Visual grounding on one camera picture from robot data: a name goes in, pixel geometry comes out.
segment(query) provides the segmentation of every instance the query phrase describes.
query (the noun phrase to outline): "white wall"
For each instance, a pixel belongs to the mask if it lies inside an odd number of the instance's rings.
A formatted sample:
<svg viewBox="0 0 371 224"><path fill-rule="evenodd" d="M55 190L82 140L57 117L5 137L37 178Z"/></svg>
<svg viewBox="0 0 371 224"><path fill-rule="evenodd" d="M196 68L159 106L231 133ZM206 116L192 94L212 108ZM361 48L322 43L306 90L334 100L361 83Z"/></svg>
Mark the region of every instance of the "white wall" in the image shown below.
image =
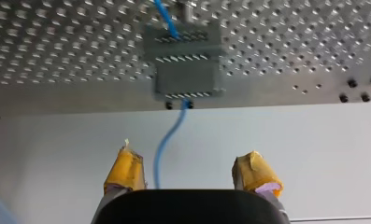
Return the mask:
<svg viewBox="0 0 371 224"><path fill-rule="evenodd" d="M1 119L0 198L21 223L88 223L125 138L153 186L155 148L177 115ZM283 180L291 218L371 216L371 103L190 111L164 154L163 187L230 189L235 157L253 149Z"/></svg>

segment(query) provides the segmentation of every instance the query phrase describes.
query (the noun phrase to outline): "blue wire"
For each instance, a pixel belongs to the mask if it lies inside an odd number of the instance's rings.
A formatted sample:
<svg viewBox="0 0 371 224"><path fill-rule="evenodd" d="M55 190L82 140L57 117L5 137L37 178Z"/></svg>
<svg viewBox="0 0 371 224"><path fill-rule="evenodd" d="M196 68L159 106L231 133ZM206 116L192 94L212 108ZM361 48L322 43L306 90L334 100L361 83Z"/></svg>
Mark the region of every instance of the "blue wire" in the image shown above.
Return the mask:
<svg viewBox="0 0 371 224"><path fill-rule="evenodd" d="M161 186L160 185L160 160L165 150L165 146L167 145L167 142L170 140L171 136L177 131L182 121L185 120L187 108L188 108L188 100L182 100L181 112L179 113L179 117L176 123L170 129L170 131L168 131L165 137L162 139L156 151L155 160L153 162L153 179L155 181L156 189L159 189Z"/></svg>
<svg viewBox="0 0 371 224"><path fill-rule="evenodd" d="M154 0L155 6L158 8L159 13L162 15L165 22L167 22L168 25L168 31L170 32L171 36L178 39L178 31L176 29L176 26L174 25L173 21L171 20L170 15L168 15L167 10L162 5L161 0Z"/></svg>

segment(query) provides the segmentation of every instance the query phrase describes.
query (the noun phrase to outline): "blue cable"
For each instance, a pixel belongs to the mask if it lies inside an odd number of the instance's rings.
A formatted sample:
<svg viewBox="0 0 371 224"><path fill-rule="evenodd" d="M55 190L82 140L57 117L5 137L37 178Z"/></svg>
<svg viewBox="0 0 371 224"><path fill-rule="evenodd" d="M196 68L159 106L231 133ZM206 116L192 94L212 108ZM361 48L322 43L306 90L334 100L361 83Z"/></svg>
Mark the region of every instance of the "blue cable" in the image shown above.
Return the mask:
<svg viewBox="0 0 371 224"><path fill-rule="evenodd" d="M173 21L171 20L170 15L168 15L167 9L162 5L161 0L154 0L155 6L158 8L159 13L162 15L165 22L168 25L168 31L170 32L171 36L178 39L178 31L176 26L174 25Z"/></svg>
<svg viewBox="0 0 371 224"><path fill-rule="evenodd" d="M164 138L160 142L158 149L156 151L155 160L153 161L153 180L155 181L156 189L159 189L161 186L160 185L160 160L165 150L165 146L167 145L167 142L170 140L171 136L173 136L173 134L177 131L182 121L185 120L187 108L188 108L188 100L182 100L181 112L179 113L179 117L176 123L170 129L170 131L168 131L168 133L164 136Z"/></svg>

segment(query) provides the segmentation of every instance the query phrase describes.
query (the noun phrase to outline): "black screw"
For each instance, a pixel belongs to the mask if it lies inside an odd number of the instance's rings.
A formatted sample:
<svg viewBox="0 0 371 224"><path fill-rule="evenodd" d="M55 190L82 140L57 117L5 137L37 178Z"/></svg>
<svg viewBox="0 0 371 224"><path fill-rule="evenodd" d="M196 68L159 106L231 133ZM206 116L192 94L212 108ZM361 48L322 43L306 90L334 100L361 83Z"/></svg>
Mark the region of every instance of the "black screw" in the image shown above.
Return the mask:
<svg viewBox="0 0 371 224"><path fill-rule="evenodd" d="M188 101L188 109L193 109L194 108L194 104L192 101Z"/></svg>
<svg viewBox="0 0 371 224"><path fill-rule="evenodd" d="M363 102L370 102L371 101L371 97L369 97L368 93L366 93L366 92L361 94L361 99L363 100Z"/></svg>
<svg viewBox="0 0 371 224"><path fill-rule="evenodd" d="M169 101L165 102L165 108L168 109L168 110L173 109L173 103L171 103Z"/></svg>
<svg viewBox="0 0 371 224"><path fill-rule="evenodd" d="M358 86L357 81L354 79L349 79L348 85L350 88L356 88Z"/></svg>
<svg viewBox="0 0 371 224"><path fill-rule="evenodd" d="M349 97L347 95L345 95L344 93L342 93L342 94L339 95L339 100L342 103L347 103L349 101Z"/></svg>

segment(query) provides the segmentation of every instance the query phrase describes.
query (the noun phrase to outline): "aluminum plate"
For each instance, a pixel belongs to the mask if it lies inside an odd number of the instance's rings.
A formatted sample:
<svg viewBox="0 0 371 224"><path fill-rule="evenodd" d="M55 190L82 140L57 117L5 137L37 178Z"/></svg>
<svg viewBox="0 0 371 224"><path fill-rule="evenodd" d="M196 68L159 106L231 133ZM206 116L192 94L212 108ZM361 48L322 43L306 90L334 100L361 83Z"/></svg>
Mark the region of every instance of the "aluminum plate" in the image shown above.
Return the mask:
<svg viewBox="0 0 371 224"><path fill-rule="evenodd" d="M164 2L180 22L177 2ZM187 21L220 20L228 53L224 96L196 108L371 99L371 0L210 0L185 9ZM142 61L145 23L164 26L152 1L0 0L0 116L164 109Z"/></svg>

